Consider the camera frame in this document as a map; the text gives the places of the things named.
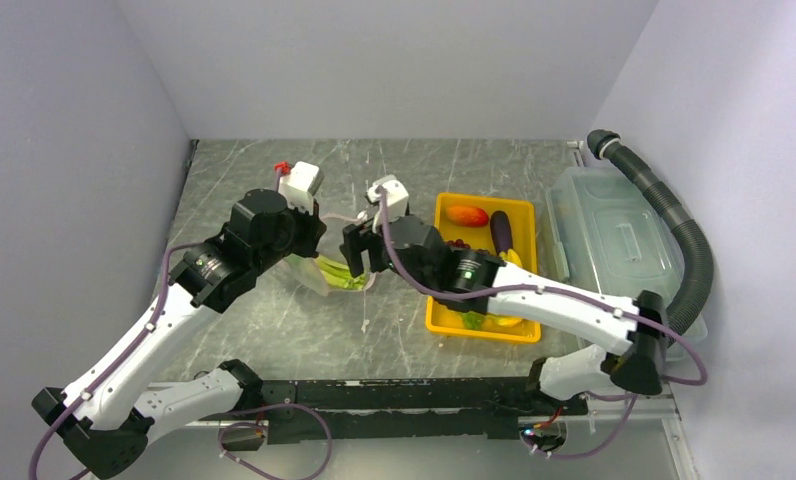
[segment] banana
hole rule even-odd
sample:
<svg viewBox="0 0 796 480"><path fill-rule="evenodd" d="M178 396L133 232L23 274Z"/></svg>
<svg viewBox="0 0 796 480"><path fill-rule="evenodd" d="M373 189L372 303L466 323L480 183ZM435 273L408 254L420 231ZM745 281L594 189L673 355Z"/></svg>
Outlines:
<svg viewBox="0 0 796 480"><path fill-rule="evenodd" d="M519 258L519 255L512 248L506 252L501 252L498 256L501 257L502 260L510 262L517 267L522 266L522 259ZM519 317L502 317L499 315L487 315L487 317L499 327L515 327L522 321Z"/></svg>

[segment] clear plastic box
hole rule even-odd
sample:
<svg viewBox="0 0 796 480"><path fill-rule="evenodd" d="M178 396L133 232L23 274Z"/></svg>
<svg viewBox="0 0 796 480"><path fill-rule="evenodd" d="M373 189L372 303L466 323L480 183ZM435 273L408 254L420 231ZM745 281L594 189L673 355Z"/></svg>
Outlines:
<svg viewBox="0 0 796 480"><path fill-rule="evenodd" d="M543 262L554 280L608 295L636 297L651 290L667 304L680 288L682 262L662 221L616 170L566 169L546 192L540 236ZM684 336L692 342L707 337L704 319ZM673 345L668 358L683 355Z"/></svg>

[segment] black corrugated hose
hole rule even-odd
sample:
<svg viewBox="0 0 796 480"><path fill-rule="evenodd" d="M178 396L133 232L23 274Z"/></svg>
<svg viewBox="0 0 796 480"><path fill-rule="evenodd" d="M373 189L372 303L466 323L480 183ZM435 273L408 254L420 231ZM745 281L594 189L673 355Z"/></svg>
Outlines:
<svg viewBox="0 0 796 480"><path fill-rule="evenodd" d="M636 185L677 240L684 257L684 278L666 313L669 327L684 334L704 308L713 285L713 252L707 237L648 164L622 145L618 134L593 130L587 136L587 146L595 158L609 160Z"/></svg>

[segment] plastic storage container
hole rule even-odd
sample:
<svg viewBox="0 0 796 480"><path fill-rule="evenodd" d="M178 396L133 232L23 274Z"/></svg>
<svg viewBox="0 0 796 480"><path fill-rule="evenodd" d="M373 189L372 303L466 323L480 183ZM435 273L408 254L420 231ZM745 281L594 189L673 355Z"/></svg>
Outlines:
<svg viewBox="0 0 796 480"><path fill-rule="evenodd" d="M668 304L680 288L682 266L657 213L620 172L571 167L546 192L540 219L549 277L608 295L659 293ZM684 335L707 336L699 317ZM673 345L668 358L683 358Z"/></svg>
<svg viewBox="0 0 796 480"><path fill-rule="evenodd" d="M440 193L436 197L436 213L433 225L439 230L445 240L462 239L475 250L495 250L492 244L492 234L489 226L486 227L461 227L445 219L445 209L451 205L471 205L480 207L489 215L496 210L501 210L510 219L513 234L513 250L522 260L522 268L531 272L538 272L538 258L536 251L536 216L533 204L522 200L506 198L479 197L459 193ZM433 298L427 299L425 313L425 326L433 333L457 337L485 338L510 343L536 343L541 336L540 325L536 322L523 320L512 327L495 325L490 320L485 320L481 330L470 330L463 326L463 319L459 313L448 310L444 305L437 303Z"/></svg>

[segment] purple eggplant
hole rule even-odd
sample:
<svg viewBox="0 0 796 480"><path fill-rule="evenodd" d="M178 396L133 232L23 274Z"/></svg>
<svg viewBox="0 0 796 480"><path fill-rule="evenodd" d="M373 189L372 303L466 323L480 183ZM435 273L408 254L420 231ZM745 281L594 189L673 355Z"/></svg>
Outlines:
<svg viewBox="0 0 796 480"><path fill-rule="evenodd" d="M510 219L507 214L497 210L489 219L489 229L492 232L492 244L495 253L506 252L513 248L513 231L510 229Z"/></svg>

